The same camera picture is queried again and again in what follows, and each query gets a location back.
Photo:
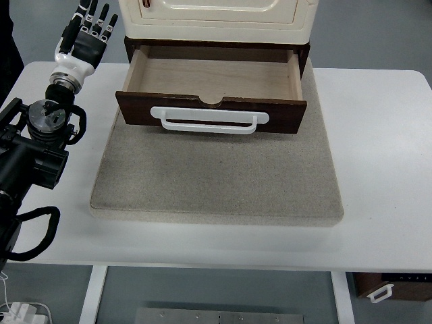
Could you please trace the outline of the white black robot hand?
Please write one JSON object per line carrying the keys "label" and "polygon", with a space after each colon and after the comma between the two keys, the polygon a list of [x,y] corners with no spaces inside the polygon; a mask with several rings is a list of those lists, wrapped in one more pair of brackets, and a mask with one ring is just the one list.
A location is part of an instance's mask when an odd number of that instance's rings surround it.
{"label": "white black robot hand", "polygon": [[[109,4],[104,4],[91,33],[88,33],[97,5],[97,0],[80,0],[72,20],[63,31],[56,46],[56,66],[49,79],[51,84],[63,86],[73,93],[79,93],[85,78],[94,74],[100,64],[107,47],[107,41],[117,23],[118,15],[113,14],[106,29],[101,34],[109,11]],[[83,19],[84,23],[82,31],[80,31],[80,24]]]}

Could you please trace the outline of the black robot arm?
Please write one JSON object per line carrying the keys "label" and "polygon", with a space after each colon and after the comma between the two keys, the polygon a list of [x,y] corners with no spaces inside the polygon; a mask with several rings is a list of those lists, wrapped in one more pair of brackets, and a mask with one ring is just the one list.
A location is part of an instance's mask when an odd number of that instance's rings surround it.
{"label": "black robot arm", "polygon": [[[14,98],[1,110],[1,264],[29,261],[44,252],[55,238],[60,220],[57,207],[39,207],[19,214],[31,186],[54,188],[64,171],[66,146],[86,131],[85,111],[75,105],[86,77],[100,64],[118,16],[107,18],[109,4],[95,17],[97,1],[81,1],[55,50],[56,66],[45,98],[31,105]],[[47,232],[34,248],[13,248],[25,221],[49,216]]]}

